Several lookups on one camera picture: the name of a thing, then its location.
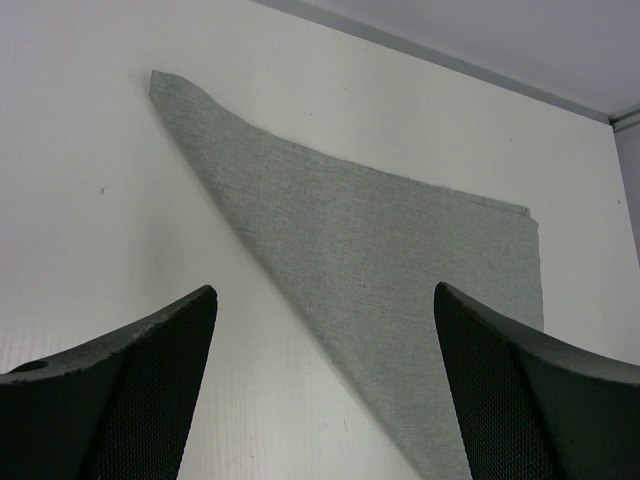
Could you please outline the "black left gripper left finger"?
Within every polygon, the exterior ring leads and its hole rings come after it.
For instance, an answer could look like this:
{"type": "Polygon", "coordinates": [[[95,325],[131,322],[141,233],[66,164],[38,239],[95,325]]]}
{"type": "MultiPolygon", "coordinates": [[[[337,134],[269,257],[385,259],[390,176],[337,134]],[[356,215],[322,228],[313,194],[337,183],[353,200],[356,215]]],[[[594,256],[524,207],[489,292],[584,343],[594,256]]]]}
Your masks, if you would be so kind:
{"type": "Polygon", "coordinates": [[[205,285],[2,374],[2,478],[177,478],[217,309],[205,285]]]}

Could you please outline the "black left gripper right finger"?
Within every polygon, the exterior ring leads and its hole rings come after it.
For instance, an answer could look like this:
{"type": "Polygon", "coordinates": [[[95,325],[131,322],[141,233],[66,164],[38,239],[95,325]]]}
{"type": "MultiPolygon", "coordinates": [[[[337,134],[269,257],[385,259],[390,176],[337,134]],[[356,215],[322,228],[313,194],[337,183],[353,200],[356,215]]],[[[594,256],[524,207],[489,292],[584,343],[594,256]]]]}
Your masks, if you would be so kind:
{"type": "Polygon", "coordinates": [[[638,366],[546,335],[444,282],[434,319],[473,478],[638,478],[638,366]]]}

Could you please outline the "grey cloth napkin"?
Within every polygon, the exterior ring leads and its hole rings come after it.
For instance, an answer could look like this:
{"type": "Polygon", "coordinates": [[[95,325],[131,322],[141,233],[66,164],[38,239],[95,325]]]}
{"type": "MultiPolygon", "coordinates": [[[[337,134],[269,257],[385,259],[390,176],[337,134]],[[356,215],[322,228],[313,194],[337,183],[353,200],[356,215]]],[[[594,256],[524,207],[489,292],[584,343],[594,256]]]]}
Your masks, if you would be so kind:
{"type": "Polygon", "coordinates": [[[541,329],[529,210],[281,139],[175,74],[153,71],[149,97],[238,238],[418,474],[468,478],[434,291],[449,283],[541,329]]]}

